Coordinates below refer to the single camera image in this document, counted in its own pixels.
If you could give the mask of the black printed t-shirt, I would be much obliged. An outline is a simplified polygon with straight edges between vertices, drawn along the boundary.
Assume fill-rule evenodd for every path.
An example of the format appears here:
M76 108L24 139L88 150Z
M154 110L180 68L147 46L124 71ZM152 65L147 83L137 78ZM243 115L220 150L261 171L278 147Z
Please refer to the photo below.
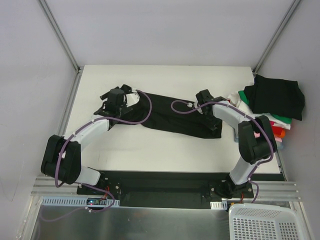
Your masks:
M150 116L141 125L159 131L183 134L201 139L220 139L221 131L211 131L200 122L197 111L189 114L179 114L171 109L171 103L175 98L163 95L147 93L139 94L140 100L132 106L132 111L120 117L121 120L129 122L140 122Z

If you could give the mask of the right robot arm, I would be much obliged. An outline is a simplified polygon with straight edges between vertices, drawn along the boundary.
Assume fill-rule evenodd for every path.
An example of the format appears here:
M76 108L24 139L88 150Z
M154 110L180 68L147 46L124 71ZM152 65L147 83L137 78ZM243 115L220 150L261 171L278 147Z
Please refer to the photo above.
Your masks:
M220 119L237 132L240 158L225 180L214 187L218 196L235 198L252 183L252 175L258 166L270 162L277 151L270 121L265 115L252 117L246 114L223 97L214 98L207 89L195 97L195 107L202 115Z

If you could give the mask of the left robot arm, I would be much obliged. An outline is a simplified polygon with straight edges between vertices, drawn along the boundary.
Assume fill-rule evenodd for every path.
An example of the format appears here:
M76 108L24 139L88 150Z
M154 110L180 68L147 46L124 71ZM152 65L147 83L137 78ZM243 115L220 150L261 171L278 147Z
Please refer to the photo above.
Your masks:
M69 135L52 135L47 142L40 171L54 178L55 184L85 184L96 195L103 193L106 182L98 170L83 166L82 151L98 136L109 131L118 119L133 109L140 96L136 90L111 89L100 97L101 107L92 118Z

